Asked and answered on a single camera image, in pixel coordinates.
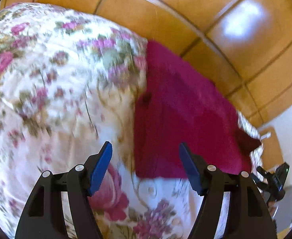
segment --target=bed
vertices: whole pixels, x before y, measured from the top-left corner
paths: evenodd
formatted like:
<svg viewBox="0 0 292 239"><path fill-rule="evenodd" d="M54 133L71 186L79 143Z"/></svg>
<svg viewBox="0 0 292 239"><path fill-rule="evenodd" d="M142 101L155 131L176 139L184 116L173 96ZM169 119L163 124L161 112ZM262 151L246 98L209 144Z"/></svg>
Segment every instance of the bed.
<svg viewBox="0 0 292 239"><path fill-rule="evenodd" d="M14 238L41 173L69 171L98 153L113 157L89 202L104 238L187 238L202 198L187 179L139 179L134 104L146 86L147 40L98 16L18 3L0 11L0 227ZM238 112L238 125L257 130ZM252 171L262 146L251 152ZM70 238L76 238L62 194ZM215 238L224 232L225 193Z"/></svg>

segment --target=floral fabric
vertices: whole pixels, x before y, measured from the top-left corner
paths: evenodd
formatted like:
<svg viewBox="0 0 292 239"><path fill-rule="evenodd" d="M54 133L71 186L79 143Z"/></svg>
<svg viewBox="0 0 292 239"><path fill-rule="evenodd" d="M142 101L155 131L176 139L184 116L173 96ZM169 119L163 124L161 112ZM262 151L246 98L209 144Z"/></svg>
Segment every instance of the floral fabric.
<svg viewBox="0 0 292 239"><path fill-rule="evenodd" d="M202 202L188 180L141 180L134 172L134 103L145 89L146 46L128 29L58 6L19 3L0 12L0 227L10 238L41 173L67 172L105 141L113 157L89 198L103 237L188 237ZM62 199L76 238L65 193ZM225 194L216 237L228 201Z"/></svg>

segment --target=red cloth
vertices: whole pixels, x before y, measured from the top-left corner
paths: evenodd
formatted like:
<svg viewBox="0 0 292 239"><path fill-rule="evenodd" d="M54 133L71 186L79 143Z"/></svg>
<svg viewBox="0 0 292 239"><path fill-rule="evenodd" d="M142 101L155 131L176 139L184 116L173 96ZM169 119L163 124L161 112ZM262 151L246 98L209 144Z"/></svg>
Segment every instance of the red cloth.
<svg viewBox="0 0 292 239"><path fill-rule="evenodd" d="M214 84L154 41L148 43L147 63L147 91L135 108L137 176L186 178L181 142L223 172L251 172L249 154L241 153L235 137L236 110Z"/></svg>

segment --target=silver screw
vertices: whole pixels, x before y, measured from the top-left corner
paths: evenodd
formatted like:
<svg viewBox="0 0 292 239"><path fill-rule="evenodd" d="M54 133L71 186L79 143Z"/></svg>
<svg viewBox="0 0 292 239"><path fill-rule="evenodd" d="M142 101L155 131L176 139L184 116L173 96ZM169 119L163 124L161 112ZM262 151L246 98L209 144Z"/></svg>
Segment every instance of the silver screw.
<svg viewBox="0 0 292 239"><path fill-rule="evenodd" d="M42 176L43 176L44 178L46 178L46 177L49 177L50 174L51 174L50 171L45 171L45 172L42 173Z"/></svg>
<svg viewBox="0 0 292 239"><path fill-rule="evenodd" d="M241 175L242 175L243 177L245 177L245 178L248 178L248 177L249 177L249 173L247 173L247 172L245 172L245 171L241 172Z"/></svg>
<svg viewBox="0 0 292 239"><path fill-rule="evenodd" d="M217 168L214 165L208 165L207 169L211 172L214 172L215 170L217 170Z"/></svg>
<svg viewBox="0 0 292 239"><path fill-rule="evenodd" d="M79 165L75 166L75 170L78 171L78 172L83 170L83 169L84 169L84 165L82 165L82 164L79 164Z"/></svg>

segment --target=floral bedspread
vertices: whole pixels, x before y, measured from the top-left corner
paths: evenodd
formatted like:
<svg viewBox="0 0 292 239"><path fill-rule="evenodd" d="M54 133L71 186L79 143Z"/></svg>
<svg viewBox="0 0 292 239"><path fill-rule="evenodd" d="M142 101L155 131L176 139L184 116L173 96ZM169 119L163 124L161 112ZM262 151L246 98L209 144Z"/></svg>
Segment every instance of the floral bedspread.
<svg viewBox="0 0 292 239"><path fill-rule="evenodd" d="M146 47L128 29L71 9L18 3L0 12L0 227L10 238L41 173L69 171L106 140L113 157L89 198L103 237L187 238L202 202L188 180L140 180L134 172L134 103L146 85ZM242 115L239 125L259 135ZM261 152L252 152L254 165ZM216 238L229 194L224 199Z"/></svg>

